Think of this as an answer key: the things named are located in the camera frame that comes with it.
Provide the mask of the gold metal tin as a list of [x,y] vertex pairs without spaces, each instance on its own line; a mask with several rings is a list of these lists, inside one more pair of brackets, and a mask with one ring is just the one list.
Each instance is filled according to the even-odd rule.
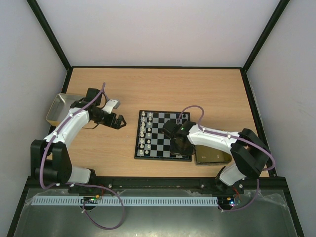
[[232,156],[221,150],[202,145],[196,145],[195,149],[197,166],[227,165],[232,161]]

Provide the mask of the black white chess board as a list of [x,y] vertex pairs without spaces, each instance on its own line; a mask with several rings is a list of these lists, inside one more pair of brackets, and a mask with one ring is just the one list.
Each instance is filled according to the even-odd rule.
[[139,111],[138,128],[135,145],[135,159],[188,161],[192,158],[188,155],[173,155],[170,152],[170,139],[163,134],[162,127],[167,121],[183,124],[190,120],[190,113],[168,111]]

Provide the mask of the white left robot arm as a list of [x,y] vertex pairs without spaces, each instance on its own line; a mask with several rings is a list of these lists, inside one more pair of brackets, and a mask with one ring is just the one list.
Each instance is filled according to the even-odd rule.
[[113,112],[120,101],[109,99],[105,89],[89,88],[85,97],[74,101],[61,123],[42,140],[30,147],[31,176],[43,189],[64,184],[88,184],[95,171],[72,165],[68,148],[81,129],[90,121],[114,129],[126,126],[122,115]]

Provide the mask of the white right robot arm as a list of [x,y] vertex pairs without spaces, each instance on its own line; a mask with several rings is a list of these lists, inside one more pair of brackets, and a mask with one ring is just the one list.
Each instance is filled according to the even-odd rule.
[[244,178],[258,179],[267,161],[272,160],[267,146],[250,129],[227,132],[190,121],[184,124],[167,121],[162,132],[170,138],[171,152],[175,155],[191,156],[199,145],[232,156],[234,163],[223,167],[214,180],[216,190],[223,194]]

